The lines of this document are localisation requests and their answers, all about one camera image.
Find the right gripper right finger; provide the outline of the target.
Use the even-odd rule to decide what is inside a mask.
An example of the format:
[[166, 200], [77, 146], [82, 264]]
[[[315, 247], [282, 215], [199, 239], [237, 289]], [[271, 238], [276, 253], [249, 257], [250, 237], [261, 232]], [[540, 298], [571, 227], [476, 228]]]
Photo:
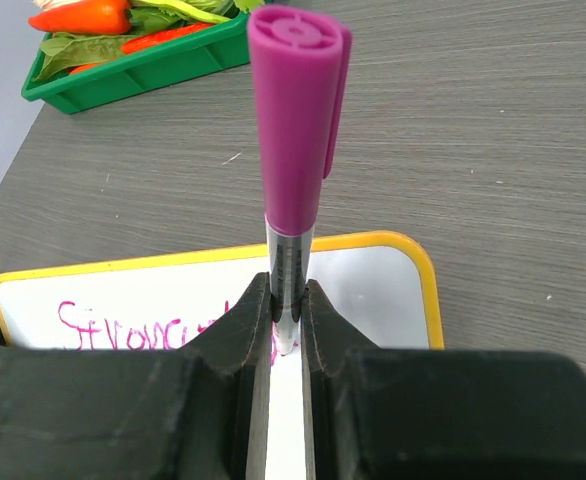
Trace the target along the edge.
[[311, 479], [586, 479], [586, 374], [549, 352], [375, 345], [302, 303]]

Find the pink capped marker pen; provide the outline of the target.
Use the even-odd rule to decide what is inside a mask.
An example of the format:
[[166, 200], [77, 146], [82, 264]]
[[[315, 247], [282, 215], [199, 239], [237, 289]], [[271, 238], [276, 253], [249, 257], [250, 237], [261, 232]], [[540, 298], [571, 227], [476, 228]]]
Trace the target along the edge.
[[349, 28], [286, 5], [255, 10], [247, 25], [255, 95], [274, 339], [298, 335], [323, 180], [339, 130], [352, 47]]

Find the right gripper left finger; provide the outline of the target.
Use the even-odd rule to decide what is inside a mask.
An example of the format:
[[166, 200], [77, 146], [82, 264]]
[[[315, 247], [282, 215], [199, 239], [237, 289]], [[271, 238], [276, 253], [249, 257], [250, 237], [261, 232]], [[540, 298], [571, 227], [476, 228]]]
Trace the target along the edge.
[[268, 277], [176, 350], [0, 346], [0, 479], [261, 479]]

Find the yellow framed whiteboard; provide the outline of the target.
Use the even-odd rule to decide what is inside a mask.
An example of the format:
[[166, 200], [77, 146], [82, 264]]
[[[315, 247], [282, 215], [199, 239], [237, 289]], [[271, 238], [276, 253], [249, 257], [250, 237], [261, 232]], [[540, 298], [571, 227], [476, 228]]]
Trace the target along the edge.
[[[311, 479], [302, 306], [294, 349], [282, 355], [271, 319], [267, 243], [1, 274], [0, 329], [5, 347], [27, 350], [176, 350], [234, 307], [260, 273], [268, 277], [271, 326], [261, 479]], [[412, 239], [380, 231], [312, 240], [305, 293], [310, 282], [375, 345], [443, 350], [434, 268]]]

